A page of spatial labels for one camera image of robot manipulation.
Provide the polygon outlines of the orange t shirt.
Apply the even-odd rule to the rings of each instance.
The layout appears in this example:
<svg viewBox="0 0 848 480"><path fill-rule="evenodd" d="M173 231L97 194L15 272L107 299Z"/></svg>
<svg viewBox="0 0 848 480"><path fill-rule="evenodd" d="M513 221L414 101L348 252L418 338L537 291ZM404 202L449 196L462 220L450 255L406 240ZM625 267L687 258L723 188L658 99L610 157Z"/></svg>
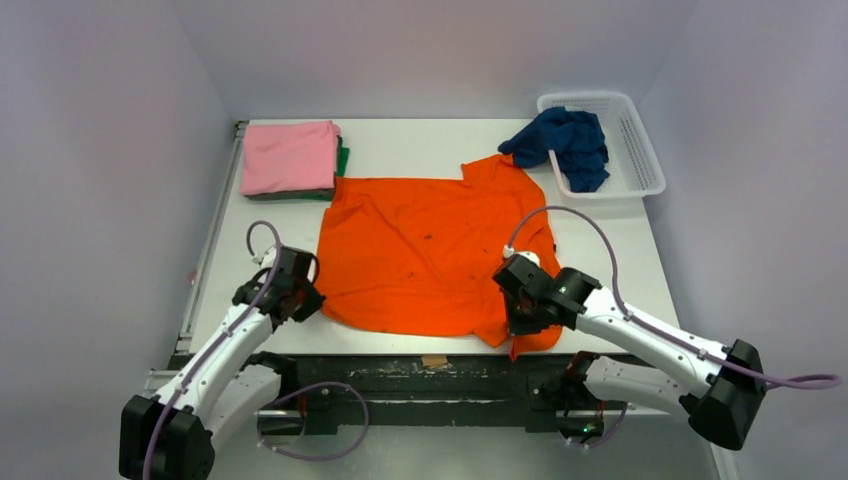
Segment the orange t shirt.
<svg viewBox="0 0 848 480"><path fill-rule="evenodd" d="M473 335L512 356L544 351L559 327L513 336L493 274L505 245L559 271L542 189L510 156L464 164L458 179L343 178L318 240L323 314L366 331Z"/></svg>

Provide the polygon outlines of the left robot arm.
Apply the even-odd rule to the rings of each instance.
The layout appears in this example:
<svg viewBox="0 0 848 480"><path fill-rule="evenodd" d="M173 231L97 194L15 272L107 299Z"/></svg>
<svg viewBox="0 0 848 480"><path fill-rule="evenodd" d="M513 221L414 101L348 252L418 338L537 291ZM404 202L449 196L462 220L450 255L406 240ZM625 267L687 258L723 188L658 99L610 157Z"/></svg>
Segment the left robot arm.
<svg viewBox="0 0 848 480"><path fill-rule="evenodd" d="M216 452L260 408L297 399L295 360L261 350L287 321L321 309L320 264L307 251L271 248L239 286L213 336L151 396L135 395L120 419L118 470L127 479L206 479Z"/></svg>

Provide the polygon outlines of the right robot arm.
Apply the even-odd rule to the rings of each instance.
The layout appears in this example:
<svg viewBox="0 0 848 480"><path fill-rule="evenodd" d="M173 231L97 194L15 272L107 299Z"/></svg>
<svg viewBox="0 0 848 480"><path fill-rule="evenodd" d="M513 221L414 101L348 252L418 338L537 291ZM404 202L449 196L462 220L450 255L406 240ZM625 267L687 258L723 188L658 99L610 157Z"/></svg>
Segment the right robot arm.
<svg viewBox="0 0 848 480"><path fill-rule="evenodd" d="M766 395L758 350L706 340L618 305L613 290L573 268L546 273L532 254L515 254L493 275L505 302L510 334L552 326L601 338L638 363L580 351L550 392L576 407L618 401L684 418L703 439L740 450Z"/></svg>

